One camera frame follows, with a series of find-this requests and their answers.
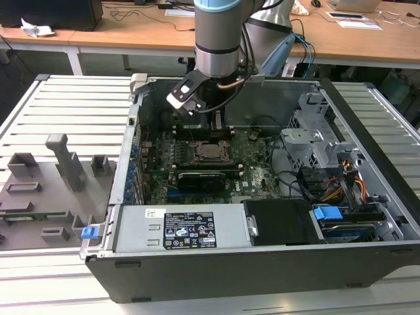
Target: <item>blue drive latch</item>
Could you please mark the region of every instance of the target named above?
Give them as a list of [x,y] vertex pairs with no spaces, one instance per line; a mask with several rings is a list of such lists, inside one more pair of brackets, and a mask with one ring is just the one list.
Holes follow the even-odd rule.
[[99,239],[99,226],[86,226],[81,231],[82,240]]
[[317,220],[342,220],[343,215],[338,207],[323,205],[315,208],[314,214]]

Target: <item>power supply label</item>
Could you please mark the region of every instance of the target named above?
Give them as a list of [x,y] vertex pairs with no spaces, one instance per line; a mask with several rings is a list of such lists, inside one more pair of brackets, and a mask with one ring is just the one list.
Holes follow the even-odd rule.
[[217,247],[213,212],[166,213],[163,246],[166,249]]

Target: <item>metal work table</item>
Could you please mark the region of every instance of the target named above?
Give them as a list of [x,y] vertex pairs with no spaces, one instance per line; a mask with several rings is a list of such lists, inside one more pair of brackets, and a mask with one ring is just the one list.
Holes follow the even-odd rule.
[[[419,194],[419,135],[395,118],[394,110],[363,84],[336,87]],[[54,160],[43,144],[49,133],[67,133],[80,160],[108,154],[118,160],[130,102],[128,77],[52,75],[35,81],[0,127],[0,183],[9,175],[12,153],[33,152]],[[2,314],[418,314],[420,267],[401,268],[369,288],[338,289],[252,297],[115,304],[79,258],[78,248],[0,251]]]

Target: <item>motherboard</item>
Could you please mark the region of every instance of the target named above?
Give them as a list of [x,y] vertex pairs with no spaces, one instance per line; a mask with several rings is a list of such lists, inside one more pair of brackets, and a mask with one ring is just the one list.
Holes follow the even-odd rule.
[[168,132],[141,143],[146,203],[241,203],[282,196],[270,167],[270,139],[237,129],[230,140],[179,140]]

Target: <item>green circuit board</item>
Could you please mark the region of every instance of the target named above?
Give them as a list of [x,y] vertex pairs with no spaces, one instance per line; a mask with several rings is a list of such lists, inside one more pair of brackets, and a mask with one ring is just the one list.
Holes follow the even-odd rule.
[[[236,135],[227,141],[230,159],[243,165],[240,176],[226,178],[224,191],[206,193],[180,193],[177,190],[174,178],[181,171],[174,170],[174,161],[188,161],[194,157],[194,148],[197,141],[176,141],[172,135],[162,133],[153,143],[157,151],[157,158],[153,159],[155,165],[145,165],[145,173],[150,179],[150,193],[147,203],[159,204],[195,204],[195,203],[239,203],[246,199],[280,198],[281,190],[276,185],[274,175],[266,161],[270,150],[266,138],[249,140],[251,130],[236,130]],[[185,152],[179,155],[179,147]]]

